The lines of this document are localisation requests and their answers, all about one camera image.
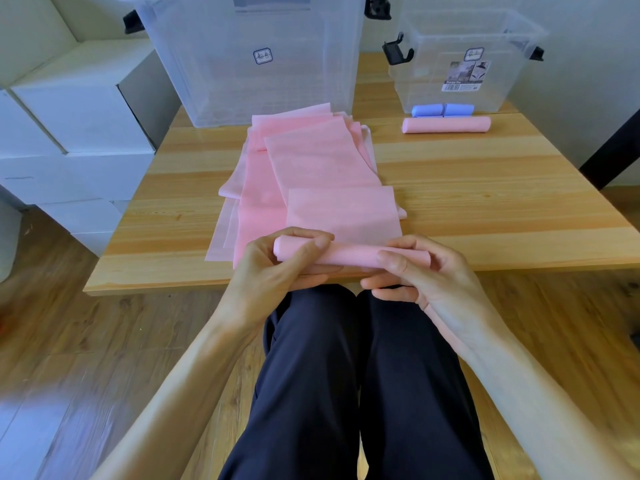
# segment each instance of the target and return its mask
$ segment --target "label sticker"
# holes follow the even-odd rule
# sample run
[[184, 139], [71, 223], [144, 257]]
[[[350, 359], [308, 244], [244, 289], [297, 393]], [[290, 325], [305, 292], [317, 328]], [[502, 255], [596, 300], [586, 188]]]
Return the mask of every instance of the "label sticker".
[[452, 62], [442, 92], [479, 91], [490, 65], [491, 61]]
[[273, 55], [271, 54], [270, 48], [261, 48], [253, 53], [253, 58], [255, 59], [256, 64], [261, 65], [271, 62], [273, 60]]
[[465, 62], [479, 61], [484, 54], [484, 47], [470, 48], [465, 54]]

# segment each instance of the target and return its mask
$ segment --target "wooden floor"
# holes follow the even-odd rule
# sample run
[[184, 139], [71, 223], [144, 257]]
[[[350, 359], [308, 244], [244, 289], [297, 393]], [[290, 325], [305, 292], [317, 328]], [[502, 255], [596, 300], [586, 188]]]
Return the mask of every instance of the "wooden floor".
[[[640, 225], [640, 189], [609, 192]], [[0, 478], [86, 479], [142, 411], [215, 308], [217, 292], [91, 298], [96, 258], [37, 210], [0, 284]], [[640, 470], [640, 271], [491, 274], [509, 327]], [[186, 479], [215, 479], [242, 432], [263, 361], [238, 362]], [[465, 370], [497, 478], [537, 478]]]

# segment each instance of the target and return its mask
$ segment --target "leg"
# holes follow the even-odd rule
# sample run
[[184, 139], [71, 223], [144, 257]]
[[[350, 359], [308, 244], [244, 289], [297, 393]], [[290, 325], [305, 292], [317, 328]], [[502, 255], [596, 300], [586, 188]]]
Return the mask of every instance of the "leg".
[[369, 480], [492, 479], [458, 356], [420, 308], [363, 292], [371, 344], [360, 396]]
[[338, 285], [290, 293], [266, 335], [249, 422], [220, 479], [355, 479], [356, 297]]

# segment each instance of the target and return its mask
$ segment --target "left hand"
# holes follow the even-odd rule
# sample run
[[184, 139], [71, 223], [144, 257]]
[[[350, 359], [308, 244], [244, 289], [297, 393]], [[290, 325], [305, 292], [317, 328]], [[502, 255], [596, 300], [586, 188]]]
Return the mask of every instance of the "left hand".
[[[313, 240], [291, 259], [279, 264], [273, 245], [281, 235]], [[321, 285], [329, 279], [328, 273], [342, 269], [341, 266], [314, 266], [333, 238], [328, 232], [289, 227], [250, 242], [214, 317], [240, 332], [245, 346], [249, 345], [289, 291]]]

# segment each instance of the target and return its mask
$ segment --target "small plastic storage box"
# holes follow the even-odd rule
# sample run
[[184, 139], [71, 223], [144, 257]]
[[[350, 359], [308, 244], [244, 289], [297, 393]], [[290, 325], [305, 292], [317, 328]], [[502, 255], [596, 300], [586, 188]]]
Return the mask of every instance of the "small plastic storage box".
[[365, 0], [125, 0], [196, 127], [330, 102], [351, 113]]
[[547, 36], [516, 6], [516, 0], [405, 0], [398, 41], [385, 44], [385, 52], [391, 47], [410, 59], [389, 69], [404, 112], [440, 103], [498, 111]]

